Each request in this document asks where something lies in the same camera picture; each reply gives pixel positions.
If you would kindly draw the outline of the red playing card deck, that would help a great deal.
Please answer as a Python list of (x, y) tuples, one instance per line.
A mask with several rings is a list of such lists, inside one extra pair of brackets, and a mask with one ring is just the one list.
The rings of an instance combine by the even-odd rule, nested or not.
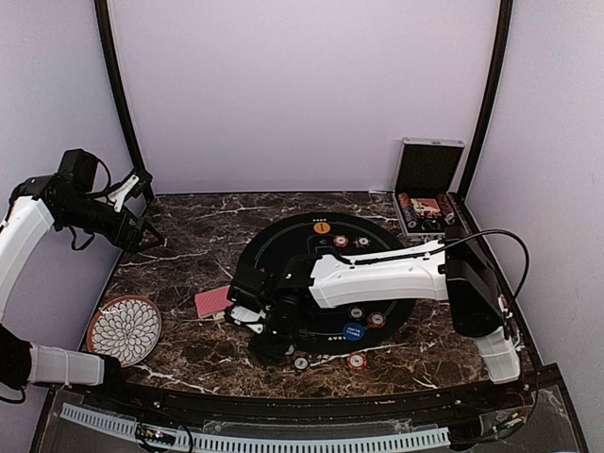
[(198, 317), (205, 319), (232, 306), (233, 303), (227, 299), (228, 290), (229, 287), (224, 286), (197, 294), (194, 303)]

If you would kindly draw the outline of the blue small blind button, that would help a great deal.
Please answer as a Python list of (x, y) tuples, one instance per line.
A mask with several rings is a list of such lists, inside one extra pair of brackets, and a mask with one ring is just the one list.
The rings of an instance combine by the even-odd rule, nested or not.
[(344, 337), (350, 342), (358, 342), (364, 336), (365, 329), (359, 323), (347, 323), (343, 328)]

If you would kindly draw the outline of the red poker chip stack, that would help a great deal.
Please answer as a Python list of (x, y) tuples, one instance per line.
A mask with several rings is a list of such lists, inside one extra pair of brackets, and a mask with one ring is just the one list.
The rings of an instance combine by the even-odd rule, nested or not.
[(346, 363), (349, 369), (353, 371), (361, 371), (367, 367), (367, 358), (364, 353), (355, 352), (351, 353), (346, 358)]

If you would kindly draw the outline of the orange big blind button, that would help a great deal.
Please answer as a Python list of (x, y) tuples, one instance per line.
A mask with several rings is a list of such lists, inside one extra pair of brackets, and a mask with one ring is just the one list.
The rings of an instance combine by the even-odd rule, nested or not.
[(331, 230), (331, 227), (326, 222), (318, 222), (318, 223), (314, 224), (313, 230), (317, 234), (328, 234), (330, 232), (330, 230)]

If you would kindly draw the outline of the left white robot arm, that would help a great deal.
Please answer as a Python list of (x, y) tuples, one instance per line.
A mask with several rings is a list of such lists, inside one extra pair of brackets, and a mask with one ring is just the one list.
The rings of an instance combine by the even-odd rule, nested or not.
[[(35, 176), (12, 192), (7, 217), (1, 223), (1, 311), (14, 310), (13, 289), (20, 275), (37, 270), (47, 279), (44, 294), (35, 295), (26, 307), (38, 317), (64, 314), (66, 326), (75, 325), (75, 290), (90, 277), (68, 262), (64, 252), (45, 255), (40, 244), (52, 231), (82, 229), (91, 240), (105, 237), (129, 253), (163, 245), (164, 238), (147, 221), (125, 206), (151, 181), (145, 171), (133, 171), (119, 183), (93, 192), (94, 176), (86, 172), (58, 172)], [(1, 327), (1, 382), (22, 392), (29, 384), (96, 386), (95, 393), (113, 411), (126, 411), (133, 403), (132, 389), (124, 384), (117, 359), (98, 353), (79, 352), (19, 338)]]

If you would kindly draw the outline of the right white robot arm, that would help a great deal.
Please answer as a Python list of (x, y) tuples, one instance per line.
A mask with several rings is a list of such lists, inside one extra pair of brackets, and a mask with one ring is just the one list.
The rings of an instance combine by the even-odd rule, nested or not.
[(475, 341), (489, 379), (481, 400), (504, 408), (521, 366), (493, 265), (475, 236), (452, 227), (441, 239), (402, 248), (386, 232), (319, 234), (304, 227), (297, 249), (281, 226), (263, 230), (240, 256), (228, 291), (256, 355), (277, 362), (295, 346), (347, 354), (388, 339), (421, 299), (445, 301), (453, 328)]

